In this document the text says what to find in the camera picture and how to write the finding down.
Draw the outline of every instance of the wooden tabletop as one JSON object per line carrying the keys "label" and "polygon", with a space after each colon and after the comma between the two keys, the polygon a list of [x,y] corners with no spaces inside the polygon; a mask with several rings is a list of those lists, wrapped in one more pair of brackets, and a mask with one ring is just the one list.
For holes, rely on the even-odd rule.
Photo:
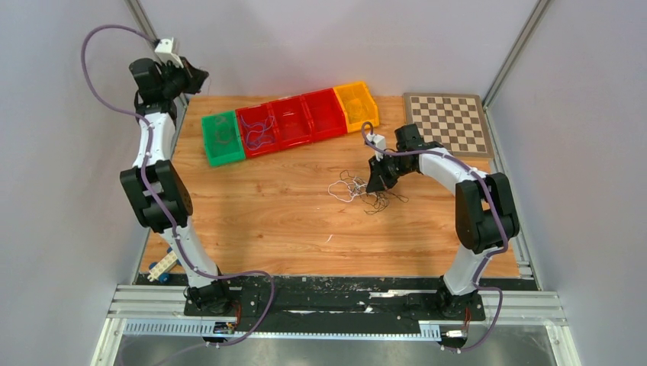
{"label": "wooden tabletop", "polygon": [[[262,269],[274,275],[440,276],[459,246],[454,198],[433,179],[400,178],[380,213],[359,199],[327,193],[349,170],[369,178],[373,151],[360,133],[300,146],[216,168],[204,153],[201,118],[271,101],[276,97],[195,97],[189,104],[173,165],[191,194],[193,220],[207,254],[224,273]],[[404,123],[401,97],[376,97],[376,132],[394,147],[393,130]],[[486,159],[465,159],[489,172]],[[151,233],[141,263],[148,272],[168,245]],[[181,271],[179,266],[174,271]],[[512,249],[494,257],[485,275],[518,277]]]}

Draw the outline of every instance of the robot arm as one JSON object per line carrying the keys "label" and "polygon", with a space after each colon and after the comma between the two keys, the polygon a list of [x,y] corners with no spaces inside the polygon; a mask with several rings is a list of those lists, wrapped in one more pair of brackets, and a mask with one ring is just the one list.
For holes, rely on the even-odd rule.
{"label": "robot arm", "polygon": [[[209,74],[196,69],[178,56],[177,43],[163,39],[155,53],[162,61],[138,59],[130,64],[130,72],[137,83],[135,108],[146,120],[137,122],[141,128],[140,148],[133,167],[121,172],[121,184],[137,219],[150,227],[177,253],[188,276],[188,294],[196,307],[203,305],[217,311],[213,303],[226,307],[227,289],[221,281],[205,277],[221,273],[204,250],[193,227],[191,197],[171,163],[172,138],[175,134],[177,112],[174,99],[181,93],[200,92]],[[153,199],[143,181],[143,173],[155,193],[171,213],[174,223]],[[182,261],[186,259],[191,266]]]}
{"label": "robot arm", "polygon": [[[387,190],[402,175],[418,172],[437,180],[455,195],[456,233],[461,245],[451,268],[441,277],[435,303],[444,316],[456,317],[474,300],[476,284],[491,253],[504,246],[491,210],[483,208],[484,192],[475,175],[487,185],[507,238],[516,236],[520,229],[510,183],[502,173],[488,175],[475,168],[467,171],[465,166],[452,161],[455,158],[441,144],[424,142],[415,124],[398,128],[395,136],[396,153],[419,150],[433,153],[391,156],[376,150],[369,160],[371,177],[366,191]],[[384,150],[383,136],[370,133],[366,138]]]}

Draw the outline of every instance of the white connector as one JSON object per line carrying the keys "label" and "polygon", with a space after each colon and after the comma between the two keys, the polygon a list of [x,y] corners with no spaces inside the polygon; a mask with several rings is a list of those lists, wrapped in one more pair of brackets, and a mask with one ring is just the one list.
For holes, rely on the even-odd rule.
{"label": "white connector", "polygon": [[178,256],[175,255],[175,252],[170,252],[166,257],[162,258],[155,267],[150,269],[148,274],[148,281],[155,281],[163,273],[166,273],[169,269],[175,267],[178,264]]}
{"label": "white connector", "polygon": [[447,338],[467,338],[467,333],[463,330],[450,330],[445,333]]}
{"label": "white connector", "polygon": [[182,69],[184,65],[182,65],[182,60],[178,56],[178,48],[178,41],[174,38],[165,38],[159,40],[157,47],[155,47],[155,54],[164,64],[170,61],[175,67]]}
{"label": "white connector", "polygon": [[[375,147],[377,147],[378,149],[380,149],[380,150],[386,149],[386,139],[385,139],[384,136],[377,135],[377,134],[374,134],[374,133],[369,133],[368,135],[366,135],[366,138],[369,139],[369,141],[372,142],[373,145]],[[379,153],[379,152],[376,151],[375,152],[375,157],[378,158],[378,161],[380,161],[384,157],[384,154],[382,154],[381,152]]]}

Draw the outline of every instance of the chessboard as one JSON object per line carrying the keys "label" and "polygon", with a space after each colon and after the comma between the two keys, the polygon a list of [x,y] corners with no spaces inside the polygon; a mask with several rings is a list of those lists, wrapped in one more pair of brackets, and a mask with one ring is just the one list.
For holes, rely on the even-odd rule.
{"label": "chessboard", "polygon": [[441,143],[454,156],[494,157],[478,95],[405,93],[407,123],[427,142]]}

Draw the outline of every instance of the gray wall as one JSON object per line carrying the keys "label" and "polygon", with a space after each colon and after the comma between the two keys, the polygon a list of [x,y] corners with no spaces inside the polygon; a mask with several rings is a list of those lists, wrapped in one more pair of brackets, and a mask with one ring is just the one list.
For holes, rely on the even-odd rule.
{"label": "gray wall", "polygon": [[377,95],[488,90],[536,0],[141,1],[211,73],[211,95],[366,80]]}
{"label": "gray wall", "polygon": [[644,364],[647,2],[558,0],[491,109],[585,366]]}
{"label": "gray wall", "polygon": [[[108,22],[134,26],[116,0],[0,5],[0,364],[88,364],[115,285],[142,250],[119,184],[139,128],[100,105],[81,73],[83,37]],[[92,77],[127,108],[128,64],[149,51],[103,33],[89,47]]]}

